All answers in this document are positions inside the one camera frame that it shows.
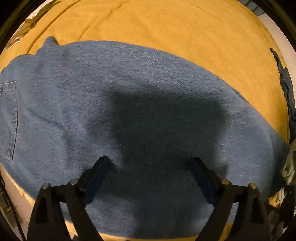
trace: blue denim fabric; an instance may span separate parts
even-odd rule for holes
[[[255,182],[263,199],[278,188],[289,145],[236,90],[185,59],[50,37],[2,71],[0,84],[14,81],[14,93],[0,85],[0,161],[36,197],[43,183],[66,184],[109,156],[116,168],[86,207],[100,232],[197,235],[213,208],[187,166],[196,156],[234,184]]]

